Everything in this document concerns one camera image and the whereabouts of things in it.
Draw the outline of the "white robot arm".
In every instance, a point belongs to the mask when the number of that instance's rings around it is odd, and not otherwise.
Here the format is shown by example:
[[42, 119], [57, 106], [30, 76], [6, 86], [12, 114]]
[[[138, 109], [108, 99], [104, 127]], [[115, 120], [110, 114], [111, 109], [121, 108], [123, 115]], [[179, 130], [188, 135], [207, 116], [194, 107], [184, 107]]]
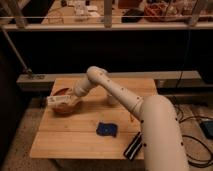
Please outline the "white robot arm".
[[107, 72], [91, 66], [74, 85], [77, 97], [101, 86], [140, 122], [146, 171], [189, 171], [189, 164], [175, 108], [162, 95], [141, 97], [111, 80]]

